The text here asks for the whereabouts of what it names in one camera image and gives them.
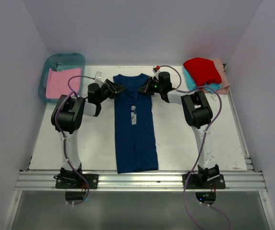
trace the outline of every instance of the pink cloth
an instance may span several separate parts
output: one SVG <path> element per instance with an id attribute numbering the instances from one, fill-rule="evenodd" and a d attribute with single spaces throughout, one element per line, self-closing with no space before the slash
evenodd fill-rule
<path id="1" fill-rule="evenodd" d="M 228 94 L 229 93 L 229 88 L 230 88 L 230 84 L 229 81 L 227 79 L 226 76 L 226 71 L 225 68 L 223 66 L 222 61 L 219 58 L 216 59 L 212 59 L 212 61 L 214 62 L 214 65 L 222 79 L 222 83 L 221 83 L 221 88 L 219 90 L 217 90 L 217 92 L 219 94 Z"/>
<path id="2" fill-rule="evenodd" d="M 68 87 L 68 80 L 73 76 L 81 75 L 82 68 L 69 69 L 64 71 L 49 70 L 46 98 L 58 99 L 62 94 L 68 95 L 71 90 Z M 74 78 L 70 81 L 70 86 L 78 92 L 81 85 L 81 78 Z"/>

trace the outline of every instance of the metal bracket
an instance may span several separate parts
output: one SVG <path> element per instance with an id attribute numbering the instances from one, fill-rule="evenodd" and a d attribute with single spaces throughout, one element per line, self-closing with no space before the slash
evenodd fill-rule
<path id="1" fill-rule="evenodd" d="M 89 189 L 97 189 L 99 175 L 98 174 L 82 174 L 82 176 L 88 181 Z M 78 189 L 82 188 L 81 185 L 76 184 L 68 184 L 61 180 L 56 180 L 55 188 L 57 189 Z"/>
<path id="2" fill-rule="evenodd" d="M 187 176 L 188 176 L 188 174 L 182 175 L 183 186 L 185 185 Z M 215 185 L 216 185 L 216 189 L 225 189 L 226 188 L 225 179 L 222 174 L 220 174 L 219 177 L 217 177 L 213 180 L 205 182 L 204 184 L 200 183 L 200 180 L 199 180 L 197 174 L 191 174 L 185 189 L 212 189 Z"/>

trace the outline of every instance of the white wall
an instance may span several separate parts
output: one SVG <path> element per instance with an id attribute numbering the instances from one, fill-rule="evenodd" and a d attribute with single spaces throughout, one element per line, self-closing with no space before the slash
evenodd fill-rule
<path id="1" fill-rule="evenodd" d="M 37 96 L 48 52 L 21 0 L 0 0 L 0 228 L 26 168 L 45 104 Z"/>
<path id="2" fill-rule="evenodd" d="M 275 212 L 275 1 L 264 0 L 227 65 L 252 162 Z"/>
<path id="3" fill-rule="evenodd" d="M 88 64 L 227 62 L 262 0 L 24 0 L 51 53 Z"/>

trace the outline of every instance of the red folded towel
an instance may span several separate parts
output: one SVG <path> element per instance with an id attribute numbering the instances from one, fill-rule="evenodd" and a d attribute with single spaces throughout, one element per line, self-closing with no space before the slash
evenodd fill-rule
<path id="1" fill-rule="evenodd" d="M 201 57 L 196 57 L 184 62 L 183 66 L 195 81 L 197 86 L 203 86 L 206 83 L 220 84 L 222 79 L 214 65 L 214 62 Z"/>

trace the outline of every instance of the folded shirt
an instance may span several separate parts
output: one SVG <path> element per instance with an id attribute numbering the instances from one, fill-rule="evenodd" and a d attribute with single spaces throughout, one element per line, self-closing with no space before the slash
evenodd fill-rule
<path id="1" fill-rule="evenodd" d="M 183 66 L 189 72 L 197 86 L 222 83 L 222 79 L 212 60 L 196 57 L 184 62 Z"/>
<path id="2" fill-rule="evenodd" d="M 188 73 L 188 71 L 183 67 L 183 74 L 184 74 L 184 79 L 186 82 L 186 86 L 189 90 L 193 90 L 197 87 L 196 83 L 194 82 L 193 78 L 191 78 L 190 74 Z M 213 88 L 214 90 L 219 90 L 221 88 L 221 84 L 205 84 L 205 86 L 209 86 L 211 88 Z M 214 93 L 212 90 L 205 88 L 207 91 Z"/>
<path id="3" fill-rule="evenodd" d="M 46 98 L 58 99 L 61 95 L 68 95 L 71 90 L 68 87 L 68 80 L 73 76 L 79 76 L 82 73 L 82 68 L 68 69 L 64 71 L 49 70 Z M 79 91 L 81 78 L 74 78 L 70 81 L 70 86 L 76 91 Z"/>

